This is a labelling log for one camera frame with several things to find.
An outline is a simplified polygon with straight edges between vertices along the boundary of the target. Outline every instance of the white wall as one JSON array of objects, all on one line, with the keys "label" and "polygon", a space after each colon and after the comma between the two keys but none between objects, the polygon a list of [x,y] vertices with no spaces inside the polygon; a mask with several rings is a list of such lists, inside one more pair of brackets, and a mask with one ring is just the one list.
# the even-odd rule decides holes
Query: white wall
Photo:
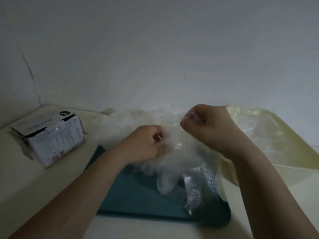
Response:
[{"label": "white wall", "polygon": [[0,128],[41,105],[14,35],[0,10]]},{"label": "white wall", "polygon": [[95,111],[257,105],[312,145],[319,145],[318,4],[4,0],[46,103]]}]

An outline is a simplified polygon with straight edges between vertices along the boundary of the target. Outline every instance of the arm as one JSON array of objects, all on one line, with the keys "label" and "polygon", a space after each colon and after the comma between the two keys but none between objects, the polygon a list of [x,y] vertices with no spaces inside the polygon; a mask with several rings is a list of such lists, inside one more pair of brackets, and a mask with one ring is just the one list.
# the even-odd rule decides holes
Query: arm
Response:
[{"label": "arm", "polygon": [[155,158],[165,151],[164,145],[157,146],[153,139],[157,134],[161,134],[160,126],[139,127],[105,152],[10,239],[82,238],[122,168]]},{"label": "arm", "polygon": [[205,125],[181,126],[208,147],[232,160],[254,238],[319,238],[267,157],[236,126],[224,107],[197,105]]}]

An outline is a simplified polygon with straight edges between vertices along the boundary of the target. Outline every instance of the packaging material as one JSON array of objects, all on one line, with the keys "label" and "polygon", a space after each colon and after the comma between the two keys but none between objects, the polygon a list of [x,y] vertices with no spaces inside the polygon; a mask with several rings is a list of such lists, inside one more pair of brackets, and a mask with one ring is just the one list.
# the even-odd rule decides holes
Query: packaging material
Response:
[{"label": "packaging material", "polygon": [[[99,128],[99,144],[105,149],[120,142],[140,125],[161,125],[164,130],[161,143],[168,146],[165,156],[133,166],[135,171],[149,176],[156,174],[158,191],[172,201],[176,202],[179,194],[186,193],[185,208],[192,214],[193,209],[217,197],[215,177],[220,172],[219,154],[180,127],[184,114],[164,109],[123,110],[110,115],[101,114],[95,124]],[[188,116],[194,123],[201,122],[195,114]]]},{"label": "packaging material", "polygon": [[65,110],[24,119],[13,125],[10,133],[27,157],[46,168],[85,142],[80,118]]},{"label": "packaging material", "polygon": [[[276,114],[264,109],[238,106],[229,106],[227,111],[274,166],[319,169],[318,154]],[[225,160],[229,162],[233,181],[238,185],[233,164]]]}]

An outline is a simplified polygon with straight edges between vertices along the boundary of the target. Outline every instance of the forearm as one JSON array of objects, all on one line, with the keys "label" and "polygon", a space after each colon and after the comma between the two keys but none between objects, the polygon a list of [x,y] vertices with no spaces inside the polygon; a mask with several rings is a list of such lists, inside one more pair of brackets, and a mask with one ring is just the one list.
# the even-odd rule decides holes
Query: forearm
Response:
[{"label": "forearm", "polygon": [[252,143],[233,159],[249,223],[255,238],[318,238],[267,157]]},{"label": "forearm", "polygon": [[82,238],[117,174],[123,159],[110,150],[34,215],[10,239]]}]

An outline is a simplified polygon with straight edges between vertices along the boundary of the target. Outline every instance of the black logo on box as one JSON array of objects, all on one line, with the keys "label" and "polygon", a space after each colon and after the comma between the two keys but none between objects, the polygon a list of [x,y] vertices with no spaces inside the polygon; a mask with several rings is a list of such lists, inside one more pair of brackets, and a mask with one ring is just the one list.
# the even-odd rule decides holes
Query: black logo on box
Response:
[{"label": "black logo on box", "polygon": [[67,116],[67,115],[69,115],[69,114],[71,114],[70,112],[67,112],[67,111],[65,111],[65,112],[60,112],[60,115],[61,116]]}]

